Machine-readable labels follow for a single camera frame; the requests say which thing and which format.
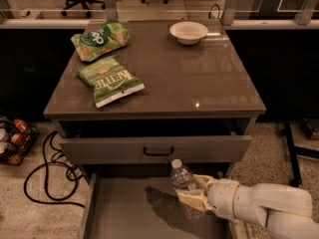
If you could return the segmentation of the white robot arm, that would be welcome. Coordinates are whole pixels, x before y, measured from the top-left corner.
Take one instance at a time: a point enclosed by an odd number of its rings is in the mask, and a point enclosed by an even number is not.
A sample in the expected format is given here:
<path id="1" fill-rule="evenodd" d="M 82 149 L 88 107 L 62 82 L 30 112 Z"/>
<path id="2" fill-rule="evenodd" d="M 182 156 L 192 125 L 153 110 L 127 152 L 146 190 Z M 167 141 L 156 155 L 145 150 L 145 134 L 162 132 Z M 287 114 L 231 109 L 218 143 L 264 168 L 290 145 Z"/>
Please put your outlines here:
<path id="1" fill-rule="evenodd" d="M 195 174 L 174 185 L 178 200 L 199 212 L 265 228 L 271 239 L 319 239 L 312 196 L 300 188 L 273 183 L 244 186 L 231 179 Z"/>

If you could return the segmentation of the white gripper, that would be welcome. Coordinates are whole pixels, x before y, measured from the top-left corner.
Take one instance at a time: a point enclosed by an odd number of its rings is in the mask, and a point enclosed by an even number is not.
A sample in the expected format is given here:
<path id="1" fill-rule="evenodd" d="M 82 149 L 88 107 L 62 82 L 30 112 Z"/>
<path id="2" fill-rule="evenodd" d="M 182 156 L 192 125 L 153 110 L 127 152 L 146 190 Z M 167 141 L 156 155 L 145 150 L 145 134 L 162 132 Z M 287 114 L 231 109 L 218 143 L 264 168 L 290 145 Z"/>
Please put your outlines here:
<path id="1" fill-rule="evenodd" d="M 233 220 L 233 202 L 239 183 L 226 178 L 216 180 L 210 175 L 202 174 L 195 174 L 194 179 L 200 189 L 191 191 L 177 189 L 175 193 L 178 200 L 200 212 L 212 210 L 219 218 Z"/>

